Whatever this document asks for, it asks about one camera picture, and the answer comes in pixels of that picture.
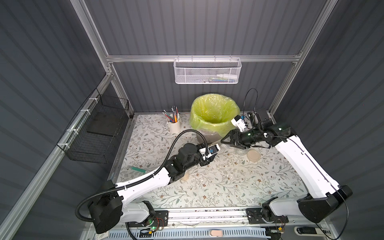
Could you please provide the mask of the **oatmeal jar with beige lid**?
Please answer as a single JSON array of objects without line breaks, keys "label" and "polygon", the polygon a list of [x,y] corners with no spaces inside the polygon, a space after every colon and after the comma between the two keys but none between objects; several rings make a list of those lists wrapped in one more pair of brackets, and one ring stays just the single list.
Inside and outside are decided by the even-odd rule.
[{"label": "oatmeal jar with beige lid", "polygon": [[239,156],[245,156],[249,150],[250,150],[249,148],[244,148],[244,149],[235,148],[235,154]]}]

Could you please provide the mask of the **beige jar lid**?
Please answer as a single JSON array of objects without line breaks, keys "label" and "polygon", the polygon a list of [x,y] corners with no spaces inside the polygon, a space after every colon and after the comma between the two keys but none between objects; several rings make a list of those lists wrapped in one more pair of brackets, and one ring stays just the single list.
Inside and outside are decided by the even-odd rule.
[{"label": "beige jar lid", "polygon": [[261,153],[258,152],[258,151],[255,151],[255,150],[249,150],[247,152],[247,159],[250,161],[250,162],[257,162],[261,159]]}]

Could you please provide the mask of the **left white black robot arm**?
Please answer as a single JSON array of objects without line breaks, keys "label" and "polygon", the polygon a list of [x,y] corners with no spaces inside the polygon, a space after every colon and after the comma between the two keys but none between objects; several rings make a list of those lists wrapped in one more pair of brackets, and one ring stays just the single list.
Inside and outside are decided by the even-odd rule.
[{"label": "left white black robot arm", "polygon": [[205,144],[188,143],[179,149],[177,155],[168,159],[164,167],[157,168],[157,174],[152,171],[132,181],[116,185],[107,181],[102,190],[117,191],[97,196],[88,204],[96,233],[105,233],[120,222],[137,222],[148,226],[155,216],[154,208],[148,201],[138,204],[133,204],[132,201],[152,190],[178,181],[191,167],[203,166],[210,162],[211,159],[206,157]]}]

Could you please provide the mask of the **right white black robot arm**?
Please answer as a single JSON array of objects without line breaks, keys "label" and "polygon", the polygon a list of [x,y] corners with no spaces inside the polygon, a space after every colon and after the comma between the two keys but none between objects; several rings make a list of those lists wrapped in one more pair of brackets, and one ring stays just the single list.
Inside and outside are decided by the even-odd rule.
[{"label": "right white black robot arm", "polygon": [[287,123],[274,123],[267,112],[251,112],[248,127],[237,115],[231,123],[235,129],[221,140],[222,144],[247,150],[266,142],[284,156],[302,179],[307,194],[286,199],[273,197],[262,204],[260,216],[266,223],[274,223],[287,216],[302,216],[318,224],[337,210],[352,196],[347,185],[340,185],[313,158],[294,129]]}]

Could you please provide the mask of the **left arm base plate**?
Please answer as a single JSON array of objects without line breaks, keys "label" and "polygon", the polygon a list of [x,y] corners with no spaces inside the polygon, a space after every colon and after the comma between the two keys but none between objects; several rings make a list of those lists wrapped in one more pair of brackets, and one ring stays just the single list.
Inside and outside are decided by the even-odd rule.
[{"label": "left arm base plate", "polygon": [[142,223],[131,222],[129,223],[130,227],[166,227],[168,225],[169,211],[155,211],[154,214],[151,214],[146,220]]}]

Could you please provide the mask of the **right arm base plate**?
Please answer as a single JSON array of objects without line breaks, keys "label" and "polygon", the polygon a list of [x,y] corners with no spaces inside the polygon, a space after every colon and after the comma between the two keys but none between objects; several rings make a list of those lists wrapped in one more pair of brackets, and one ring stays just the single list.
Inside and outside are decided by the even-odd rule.
[{"label": "right arm base plate", "polygon": [[268,208],[247,208],[249,224],[287,224],[287,216],[276,216]]}]

